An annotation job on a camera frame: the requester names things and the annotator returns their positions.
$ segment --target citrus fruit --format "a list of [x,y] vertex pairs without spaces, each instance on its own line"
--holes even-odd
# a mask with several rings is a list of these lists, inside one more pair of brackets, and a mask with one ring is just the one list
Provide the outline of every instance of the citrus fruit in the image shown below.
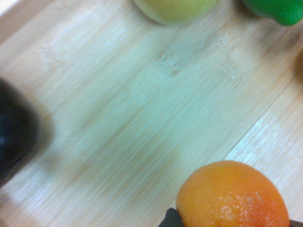
[[289,227],[286,205],[261,172],[235,161],[196,170],[181,186],[177,211],[185,227]]
[[291,26],[303,18],[302,0],[243,0],[253,13],[274,19],[284,26]]
[[134,0],[142,12],[161,24],[184,24],[206,14],[219,0]]

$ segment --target apple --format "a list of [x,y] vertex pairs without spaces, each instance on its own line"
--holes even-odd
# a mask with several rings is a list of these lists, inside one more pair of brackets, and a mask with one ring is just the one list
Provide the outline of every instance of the apple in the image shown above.
[[165,25],[186,24],[213,9],[220,0],[134,0],[142,12]]

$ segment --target wooden cutting board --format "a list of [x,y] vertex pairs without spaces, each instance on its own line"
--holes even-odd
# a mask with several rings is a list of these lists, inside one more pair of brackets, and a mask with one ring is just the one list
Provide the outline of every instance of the wooden cutting board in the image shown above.
[[303,221],[303,23],[239,0],[182,26],[131,0],[37,2],[0,17],[0,75],[43,120],[39,154],[0,189],[4,227],[157,227],[223,159],[264,173]]

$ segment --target black object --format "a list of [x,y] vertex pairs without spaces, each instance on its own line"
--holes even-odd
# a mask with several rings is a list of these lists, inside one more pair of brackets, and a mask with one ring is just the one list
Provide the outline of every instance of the black object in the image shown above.
[[38,131],[39,119],[33,107],[0,79],[0,187],[33,153]]
[[[184,227],[184,225],[178,212],[173,208],[169,208],[166,211],[165,219],[161,222],[159,227]],[[290,227],[303,227],[303,223],[290,220]]]
[[290,220],[290,227],[303,227],[303,223],[300,221]]
[[178,212],[173,208],[169,208],[166,211],[165,219],[159,227],[184,227],[184,225]]

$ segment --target wooden surface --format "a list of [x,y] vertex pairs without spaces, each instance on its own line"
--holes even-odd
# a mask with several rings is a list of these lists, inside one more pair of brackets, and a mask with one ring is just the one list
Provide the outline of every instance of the wooden surface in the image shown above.
[[0,189],[0,226],[157,227],[185,179],[223,159],[263,172],[303,221],[303,23],[238,0],[182,26],[130,0],[33,2],[14,27],[1,17],[0,74],[43,140]]

